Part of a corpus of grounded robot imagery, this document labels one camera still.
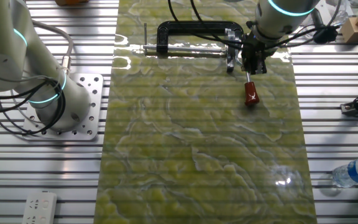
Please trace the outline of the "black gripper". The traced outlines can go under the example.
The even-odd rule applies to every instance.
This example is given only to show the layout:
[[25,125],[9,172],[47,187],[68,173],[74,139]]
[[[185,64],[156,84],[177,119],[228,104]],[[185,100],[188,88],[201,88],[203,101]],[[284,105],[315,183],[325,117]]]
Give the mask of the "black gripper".
[[253,33],[244,34],[241,41],[242,70],[251,75],[252,63],[257,63],[256,74],[267,73],[265,65],[267,46],[259,41]]

